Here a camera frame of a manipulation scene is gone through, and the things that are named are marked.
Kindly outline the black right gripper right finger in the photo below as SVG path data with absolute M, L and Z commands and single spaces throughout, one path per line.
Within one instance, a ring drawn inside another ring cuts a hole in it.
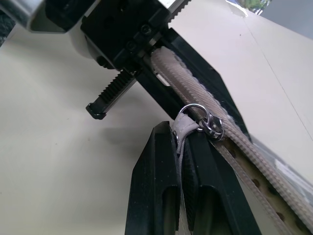
M 233 168 L 205 136 L 185 141 L 182 189 L 191 234 L 261 233 Z

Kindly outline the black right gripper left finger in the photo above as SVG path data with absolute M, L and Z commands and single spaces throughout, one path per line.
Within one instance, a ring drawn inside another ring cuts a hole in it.
M 170 123 L 156 125 L 131 178 L 125 234 L 174 235 L 179 227 L 180 183 Z

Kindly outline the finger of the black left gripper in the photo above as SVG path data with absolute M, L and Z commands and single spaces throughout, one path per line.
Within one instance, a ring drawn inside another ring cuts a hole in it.
M 175 119 L 184 103 L 172 87 L 165 86 L 147 66 L 141 67 L 135 77 L 167 115 Z
M 194 77 L 220 102 L 234 119 L 240 130 L 250 137 L 245 122 L 237 109 L 222 77 L 196 52 L 173 28 L 162 32 L 161 44 L 173 51 L 187 66 Z

